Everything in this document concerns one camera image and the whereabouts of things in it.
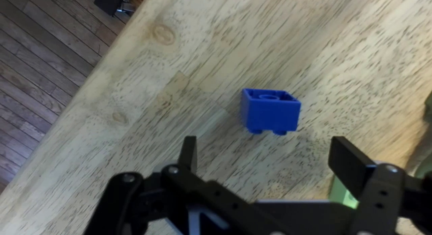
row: wood knot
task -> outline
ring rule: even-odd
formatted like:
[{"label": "wood knot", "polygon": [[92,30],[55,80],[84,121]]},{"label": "wood knot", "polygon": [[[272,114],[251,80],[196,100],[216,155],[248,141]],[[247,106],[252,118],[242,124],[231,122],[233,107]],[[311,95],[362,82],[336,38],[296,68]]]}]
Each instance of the wood knot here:
[{"label": "wood knot", "polygon": [[168,46],[174,43],[174,32],[166,25],[156,24],[153,27],[152,34],[157,42],[163,45]]},{"label": "wood knot", "polygon": [[128,118],[126,118],[126,116],[122,113],[119,112],[114,112],[112,113],[112,118],[120,123],[128,123]]}]

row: hardwood floor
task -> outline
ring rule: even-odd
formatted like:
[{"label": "hardwood floor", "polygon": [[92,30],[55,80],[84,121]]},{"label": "hardwood floor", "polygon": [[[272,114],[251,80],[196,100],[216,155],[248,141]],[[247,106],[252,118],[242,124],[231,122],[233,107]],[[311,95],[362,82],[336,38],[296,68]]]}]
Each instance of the hardwood floor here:
[{"label": "hardwood floor", "polygon": [[0,0],[0,193],[128,22],[93,0]]}]

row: blue lego brick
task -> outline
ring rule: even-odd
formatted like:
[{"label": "blue lego brick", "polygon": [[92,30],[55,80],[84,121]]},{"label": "blue lego brick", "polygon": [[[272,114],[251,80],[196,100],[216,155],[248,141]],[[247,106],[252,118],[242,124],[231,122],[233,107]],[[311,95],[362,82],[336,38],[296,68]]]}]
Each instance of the blue lego brick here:
[{"label": "blue lego brick", "polygon": [[272,130],[286,135],[297,129],[301,103],[285,91],[243,89],[240,114],[242,123],[254,134]]}]

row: wooden tabletop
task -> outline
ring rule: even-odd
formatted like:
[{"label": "wooden tabletop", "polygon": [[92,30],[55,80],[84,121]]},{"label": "wooden tabletop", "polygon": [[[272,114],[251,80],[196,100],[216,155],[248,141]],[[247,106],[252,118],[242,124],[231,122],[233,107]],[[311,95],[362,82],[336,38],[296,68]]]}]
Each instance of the wooden tabletop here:
[{"label": "wooden tabletop", "polygon": [[[412,171],[432,151],[431,29],[432,0],[145,0],[1,194],[0,234],[81,234],[112,175],[149,175],[186,135],[198,174],[248,201],[326,198],[333,135]],[[298,131],[247,132],[244,87],[297,97]]]}]

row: mounting hole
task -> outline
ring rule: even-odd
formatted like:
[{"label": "mounting hole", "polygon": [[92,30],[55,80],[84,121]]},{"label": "mounting hole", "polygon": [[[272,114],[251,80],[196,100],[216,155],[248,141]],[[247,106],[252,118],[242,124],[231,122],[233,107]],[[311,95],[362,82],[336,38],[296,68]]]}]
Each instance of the mounting hole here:
[{"label": "mounting hole", "polygon": [[378,209],[384,209],[384,205],[381,204],[381,203],[376,203],[375,207],[378,208]]},{"label": "mounting hole", "polygon": [[261,98],[261,99],[269,99],[269,100],[278,100],[278,99],[279,99],[278,96],[275,96],[275,95],[267,95],[267,94],[261,94],[261,95],[258,95],[258,98]]},{"label": "mounting hole", "polygon": [[155,201],[153,202],[151,209],[153,212],[161,212],[164,209],[164,205],[162,201]]}]

